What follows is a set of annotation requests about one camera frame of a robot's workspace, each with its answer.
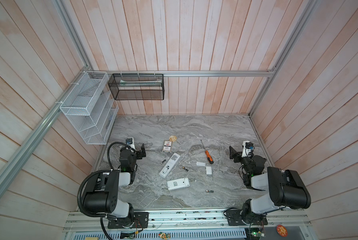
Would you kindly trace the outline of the white TV remote control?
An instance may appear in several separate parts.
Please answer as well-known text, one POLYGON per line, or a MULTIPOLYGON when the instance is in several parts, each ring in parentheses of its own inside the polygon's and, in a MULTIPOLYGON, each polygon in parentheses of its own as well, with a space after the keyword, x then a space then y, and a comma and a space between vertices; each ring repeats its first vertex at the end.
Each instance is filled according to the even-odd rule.
POLYGON ((159 173, 160 177, 165 179, 168 176, 168 174, 172 171, 175 164, 179 161, 180 158, 181 158, 181 156, 179 154, 174 153, 171 156, 171 158, 167 161, 165 166, 162 168, 162 170, 160 171, 160 173, 159 173))

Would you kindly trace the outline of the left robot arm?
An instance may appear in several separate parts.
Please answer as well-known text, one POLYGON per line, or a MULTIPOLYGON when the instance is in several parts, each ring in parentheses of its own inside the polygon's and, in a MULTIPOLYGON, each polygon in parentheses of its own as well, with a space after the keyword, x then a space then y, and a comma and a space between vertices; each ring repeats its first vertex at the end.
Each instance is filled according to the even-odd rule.
POLYGON ((120 166, 117 169, 98 170, 89 174, 78 189, 78 207, 84 215, 92 218, 128 219, 134 218, 131 204, 118 199, 119 187, 133 184, 138 169, 137 160, 146 157, 145 145, 140 150, 120 142, 110 144, 122 145, 120 166))

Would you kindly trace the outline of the white TV remote battery cover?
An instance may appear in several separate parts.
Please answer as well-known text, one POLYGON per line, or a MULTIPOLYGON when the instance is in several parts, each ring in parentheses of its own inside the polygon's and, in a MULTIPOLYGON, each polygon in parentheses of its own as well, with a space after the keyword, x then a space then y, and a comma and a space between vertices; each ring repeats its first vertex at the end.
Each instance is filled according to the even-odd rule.
POLYGON ((206 164, 201 162, 196 162, 196 165, 199 167, 206 167, 206 164))

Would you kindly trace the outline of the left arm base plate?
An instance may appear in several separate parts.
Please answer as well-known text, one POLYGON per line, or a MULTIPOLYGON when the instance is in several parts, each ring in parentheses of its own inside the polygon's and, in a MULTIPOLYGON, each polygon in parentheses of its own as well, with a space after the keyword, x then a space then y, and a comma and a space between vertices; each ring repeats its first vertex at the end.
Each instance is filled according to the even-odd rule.
POLYGON ((145 229, 148 227, 149 213, 148 212, 132 212, 126 218, 117 218, 110 220, 108 223, 109 229, 145 229))

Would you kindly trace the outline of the white air conditioner remote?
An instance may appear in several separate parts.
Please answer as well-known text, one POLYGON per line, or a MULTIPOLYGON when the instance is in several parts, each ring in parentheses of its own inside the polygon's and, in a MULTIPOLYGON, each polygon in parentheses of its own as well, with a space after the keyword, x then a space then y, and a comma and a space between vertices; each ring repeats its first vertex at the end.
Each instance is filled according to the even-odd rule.
POLYGON ((190 186, 190 181, 188 178, 171 180, 171 181, 167 181, 167 186, 169 191, 183 189, 190 186))

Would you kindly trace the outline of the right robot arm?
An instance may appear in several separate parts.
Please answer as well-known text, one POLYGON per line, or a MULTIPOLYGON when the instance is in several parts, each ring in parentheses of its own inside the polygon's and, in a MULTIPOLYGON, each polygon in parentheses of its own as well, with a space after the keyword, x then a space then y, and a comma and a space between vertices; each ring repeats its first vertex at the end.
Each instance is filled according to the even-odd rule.
POLYGON ((246 188, 262 191, 265 194, 256 199, 247 200, 242 207, 241 216, 249 220, 263 218, 266 214, 281 210, 307 209, 311 205, 311 195, 298 172, 267 167, 266 159, 254 154, 251 142, 243 145, 238 152, 229 147, 229 158, 241 164, 240 177, 246 188))

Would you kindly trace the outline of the orange black screwdriver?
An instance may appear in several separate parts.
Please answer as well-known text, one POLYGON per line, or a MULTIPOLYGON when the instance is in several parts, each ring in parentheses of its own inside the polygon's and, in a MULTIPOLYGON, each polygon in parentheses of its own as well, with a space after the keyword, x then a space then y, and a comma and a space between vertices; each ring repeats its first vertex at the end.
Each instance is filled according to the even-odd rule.
POLYGON ((205 146, 204 146, 202 140, 201 140, 201 143, 202 143, 202 146, 203 146, 203 148, 204 148, 204 150, 205 150, 205 154, 206 154, 206 156, 207 156, 207 160, 208 160, 208 162, 212 165, 212 164, 214 163, 214 160, 213 160, 212 156, 210 155, 209 151, 205 148, 205 146))

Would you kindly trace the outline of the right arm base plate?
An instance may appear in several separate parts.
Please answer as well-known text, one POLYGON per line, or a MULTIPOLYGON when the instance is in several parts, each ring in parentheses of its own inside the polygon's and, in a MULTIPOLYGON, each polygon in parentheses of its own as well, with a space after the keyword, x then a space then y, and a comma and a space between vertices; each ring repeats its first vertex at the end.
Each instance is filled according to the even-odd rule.
POLYGON ((223 212, 223 215, 227 218, 229 226, 265 226, 268 225, 266 216, 248 215, 243 217, 242 210, 240 209, 227 209, 223 212))

